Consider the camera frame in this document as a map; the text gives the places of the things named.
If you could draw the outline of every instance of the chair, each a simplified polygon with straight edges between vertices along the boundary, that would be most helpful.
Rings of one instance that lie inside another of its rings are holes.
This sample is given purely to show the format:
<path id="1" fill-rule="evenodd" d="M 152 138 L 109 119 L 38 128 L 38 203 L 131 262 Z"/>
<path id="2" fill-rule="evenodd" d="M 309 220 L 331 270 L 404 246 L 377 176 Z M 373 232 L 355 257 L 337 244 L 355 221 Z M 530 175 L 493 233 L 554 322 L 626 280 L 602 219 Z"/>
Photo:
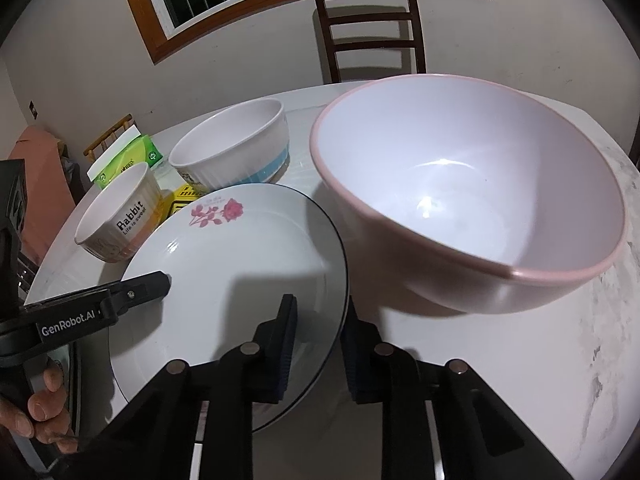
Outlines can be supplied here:
<path id="1" fill-rule="evenodd" d="M 104 153 L 104 151 L 109 147 L 107 145 L 107 140 L 111 139 L 111 144 L 113 144 L 113 141 L 118 138 L 118 135 L 122 134 L 122 132 L 124 132 L 131 126 L 133 126 L 133 124 L 134 124 L 134 120 L 133 120 L 133 117 L 131 117 L 131 114 L 121 118 L 117 123 L 115 123 L 111 128 L 109 128 L 106 132 L 104 132 L 100 137 L 95 139 L 94 142 L 89 144 L 87 149 L 84 150 L 82 154 L 86 158 L 88 158 L 90 162 L 95 162 L 96 156 L 95 156 L 94 150 L 98 146 L 100 146 L 102 148 L 102 152 Z"/>
<path id="2" fill-rule="evenodd" d="M 366 14 L 350 14 L 347 16 L 335 16 L 330 18 L 326 10 L 327 0 L 316 0 L 318 8 L 318 19 L 324 39 L 324 48 L 329 62 L 329 73 L 332 83 L 341 82 L 340 71 L 338 70 L 338 60 L 336 52 L 345 50 L 363 50 L 370 48 L 413 48 L 415 49 L 415 65 L 418 73 L 427 72 L 426 60 L 424 57 L 424 40 L 422 38 L 422 25 L 420 24 L 420 12 L 418 11 L 417 0 L 407 0 L 409 12 L 370 12 Z M 349 43 L 335 43 L 331 33 L 332 25 L 343 23 L 364 23 L 364 22 L 411 22 L 412 40 L 372 40 L 372 41 L 351 41 Z"/>

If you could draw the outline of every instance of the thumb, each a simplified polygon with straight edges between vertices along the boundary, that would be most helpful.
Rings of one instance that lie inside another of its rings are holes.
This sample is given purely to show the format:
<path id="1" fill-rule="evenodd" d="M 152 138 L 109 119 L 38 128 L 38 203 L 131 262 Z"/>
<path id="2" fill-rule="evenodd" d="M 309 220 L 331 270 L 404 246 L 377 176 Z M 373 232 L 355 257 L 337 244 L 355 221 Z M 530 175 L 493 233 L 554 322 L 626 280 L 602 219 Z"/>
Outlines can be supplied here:
<path id="1" fill-rule="evenodd" d="M 34 435 L 33 424 L 29 417 L 2 397 L 0 397 L 0 426 L 27 438 Z"/>

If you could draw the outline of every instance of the yellow package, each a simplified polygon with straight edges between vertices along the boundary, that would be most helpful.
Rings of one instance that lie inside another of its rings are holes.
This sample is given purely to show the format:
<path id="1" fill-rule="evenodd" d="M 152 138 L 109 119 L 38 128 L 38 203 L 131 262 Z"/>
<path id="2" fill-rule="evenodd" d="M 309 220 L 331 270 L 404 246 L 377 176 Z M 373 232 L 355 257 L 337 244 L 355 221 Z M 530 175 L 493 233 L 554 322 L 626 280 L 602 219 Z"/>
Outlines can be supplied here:
<path id="1" fill-rule="evenodd" d="M 174 214 L 177 211 L 180 211 L 184 206 L 189 205 L 194 200 L 197 200 L 201 197 L 190 184 L 185 184 L 180 189 L 177 189 L 173 193 L 169 193 L 168 196 L 164 198 L 163 201 L 163 213 L 162 213 L 162 221 L 164 222 L 169 216 Z"/>

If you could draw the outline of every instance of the wall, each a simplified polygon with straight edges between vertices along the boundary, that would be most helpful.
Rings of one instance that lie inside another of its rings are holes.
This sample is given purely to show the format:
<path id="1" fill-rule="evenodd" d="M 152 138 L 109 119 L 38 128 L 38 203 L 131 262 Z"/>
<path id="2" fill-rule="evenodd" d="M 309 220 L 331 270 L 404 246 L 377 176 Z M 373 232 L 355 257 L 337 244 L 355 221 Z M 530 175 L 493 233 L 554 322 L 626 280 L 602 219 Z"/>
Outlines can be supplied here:
<path id="1" fill-rule="evenodd" d="M 11 153 L 15 141 L 26 127 L 27 121 L 18 106 L 0 51 L 0 160 Z"/>
<path id="2" fill-rule="evenodd" d="M 419 0 L 429 72 L 481 77 L 588 111 L 626 150 L 640 60 L 601 0 Z M 208 110 L 322 84 L 313 0 L 227 25 L 154 66 L 126 0 L 33 0 L 4 44 L 25 116 L 73 155 L 127 113 L 155 133 Z"/>

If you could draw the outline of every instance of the white table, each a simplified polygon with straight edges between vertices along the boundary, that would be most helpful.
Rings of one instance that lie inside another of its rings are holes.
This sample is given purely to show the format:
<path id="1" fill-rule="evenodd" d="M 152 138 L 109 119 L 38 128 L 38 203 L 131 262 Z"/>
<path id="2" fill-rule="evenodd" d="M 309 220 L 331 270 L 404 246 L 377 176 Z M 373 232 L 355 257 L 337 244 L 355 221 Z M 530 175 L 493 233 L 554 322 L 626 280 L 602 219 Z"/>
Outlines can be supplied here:
<path id="1" fill-rule="evenodd" d="M 313 197 L 337 222 L 350 252 L 360 317 L 375 321 L 383 338 L 412 349 L 424 361 L 468 361 L 576 480 L 601 478 L 640 419 L 640 174 L 585 112 L 534 96 L 578 126 L 613 167 L 630 213 L 628 245 L 604 275 L 535 310 L 481 316 L 429 306 L 389 288 L 378 271 L 358 260 L 309 157 L 308 135 L 315 118 L 332 99 L 358 84 L 300 89 L 277 97 L 284 102 L 291 135 L 290 165 L 280 184 Z M 168 154 L 210 115 L 158 133 L 156 146 Z M 96 194 L 94 187 L 56 237 L 28 301 L 122 276 L 126 264 L 105 264 L 73 242 L 76 225 Z M 126 401 L 111 376 L 106 331 L 82 341 L 81 351 L 82 430 L 92 435 Z M 380 407 L 350 401 L 339 352 L 334 354 L 308 396 L 255 436 L 257 479 L 380 478 Z"/>

